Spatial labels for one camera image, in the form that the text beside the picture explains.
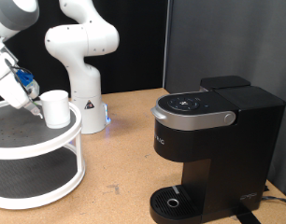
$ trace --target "black coffee maker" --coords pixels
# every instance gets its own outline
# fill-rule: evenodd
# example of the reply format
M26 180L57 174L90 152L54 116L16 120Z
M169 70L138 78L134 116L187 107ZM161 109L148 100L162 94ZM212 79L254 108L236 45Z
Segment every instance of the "black coffee maker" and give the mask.
M201 81L202 91L157 100L154 149L183 162L181 185L159 189L150 214L160 224L197 224L257 209L285 102L241 77Z

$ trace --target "coffee maker drip tray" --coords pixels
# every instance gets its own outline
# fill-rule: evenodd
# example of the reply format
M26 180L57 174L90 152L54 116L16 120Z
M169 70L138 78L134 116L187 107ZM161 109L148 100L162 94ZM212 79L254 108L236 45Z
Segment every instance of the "coffee maker drip tray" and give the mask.
M150 198L150 214L157 223L194 224L201 221L201 213L182 185L155 191Z

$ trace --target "white rack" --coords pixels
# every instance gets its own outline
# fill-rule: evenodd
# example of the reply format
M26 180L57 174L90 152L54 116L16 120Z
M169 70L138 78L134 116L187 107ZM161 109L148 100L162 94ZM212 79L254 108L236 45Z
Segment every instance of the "white rack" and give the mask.
M7 106L8 103L0 102L0 107ZM54 150L64 147L69 149L76 155L77 172L65 184L53 191L28 197L28 198L4 198L0 197L0 208L6 209L27 209L39 207L48 203L55 202L63 198L66 194L72 191L82 180L85 174L85 162L81 152L81 114L76 106L69 103L70 110L76 116L76 121L67 131L51 138L45 142L32 144L24 147L0 147L0 161L23 160L33 158L40 155L50 153Z

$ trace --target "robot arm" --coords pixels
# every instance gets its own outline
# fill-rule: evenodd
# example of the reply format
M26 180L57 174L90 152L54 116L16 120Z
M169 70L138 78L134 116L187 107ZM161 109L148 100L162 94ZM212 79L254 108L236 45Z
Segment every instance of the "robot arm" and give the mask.
M68 72L72 102L82 115L82 133L96 133L106 126L106 106L101 100L100 73L84 57L115 51L119 34L98 14L93 0L60 0L60 8L80 24L49 29L46 48Z
M12 72L18 60L3 43L20 30L33 25L38 16L36 0L0 0L0 95L13 107L24 107L41 117L40 110Z

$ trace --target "gray wall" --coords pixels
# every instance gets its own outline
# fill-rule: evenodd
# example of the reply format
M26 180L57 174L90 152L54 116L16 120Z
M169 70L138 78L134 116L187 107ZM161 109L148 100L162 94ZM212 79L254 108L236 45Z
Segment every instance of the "gray wall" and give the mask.
M202 77L237 75L286 101L286 1L170 3L169 92L198 91ZM286 194L286 111L268 178Z

